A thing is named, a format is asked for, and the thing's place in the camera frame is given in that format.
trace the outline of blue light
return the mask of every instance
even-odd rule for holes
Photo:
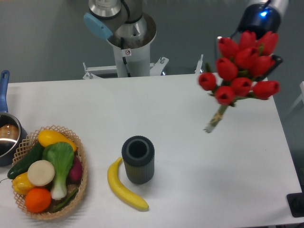
[[[264,12],[261,12],[260,15],[261,15],[262,17],[265,17],[265,16],[267,15],[267,13],[268,13],[267,11],[264,11]]]

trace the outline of blue pan handle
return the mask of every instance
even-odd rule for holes
[[[1,113],[9,112],[8,104],[6,102],[6,93],[8,91],[9,79],[10,79],[10,72],[8,70],[4,70],[1,73],[1,78],[0,78],[0,112]]]

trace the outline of bok choy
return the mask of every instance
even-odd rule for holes
[[[66,179],[73,165],[73,148],[67,142],[57,142],[46,149],[48,151],[44,153],[44,158],[55,168],[51,195],[54,200],[60,200],[67,195]]]

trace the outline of gray floor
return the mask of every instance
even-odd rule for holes
[[[157,24],[151,61],[170,59],[167,73],[189,74],[201,54],[214,66],[215,37],[237,27],[246,0],[144,0]],[[275,53],[284,63],[269,77],[281,83],[275,103],[297,172],[304,167],[304,109],[285,116],[304,81],[304,1],[292,0]],[[10,82],[81,79],[87,67],[114,65],[110,46],[83,23],[87,0],[0,0],[0,70]]]

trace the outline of red tulip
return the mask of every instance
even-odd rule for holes
[[[253,77],[265,74],[276,63],[271,56],[260,56],[256,60],[256,64],[249,69]]]
[[[223,85],[216,90],[215,98],[220,105],[229,105],[234,100],[235,94],[230,86]]]
[[[225,81],[231,81],[238,76],[238,68],[227,58],[219,58],[216,66],[218,75]]]
[[[245,31],[239,40],[239,49],[253,48],[256,46],[257,35],[255,32]]]
[[[231,88],[237,96],[246,96],[251,90],[252,82],[247,77],[238,77],[231,83]]]
[[[265,33],[265,35],[257,41],[257,47],[259,47],[263,43],[263,56],[269,56],[274,51],[277,41],[279,39],[279,36],[277,33],[272,33],[271,31]]]
[[[199,76],[199,85],[204,89],[204,90],[214,90],[216,87],[216,79],[213,73],[202,73]]]
[[[234,61],[241,69],[249,69],[254,66],[258,57],[258,49],[255,47],[246,48],[237,53]]]
[[[280,85],[277,81],[262,81],[258,82],[253,87],[254,95],[262,100],[266,100],[268,97],[276,94],[280,91]]]
[[[223,57],[226,58],[234,57],[239,51],[238,44],[230,38],[221,38],[218,47]]]

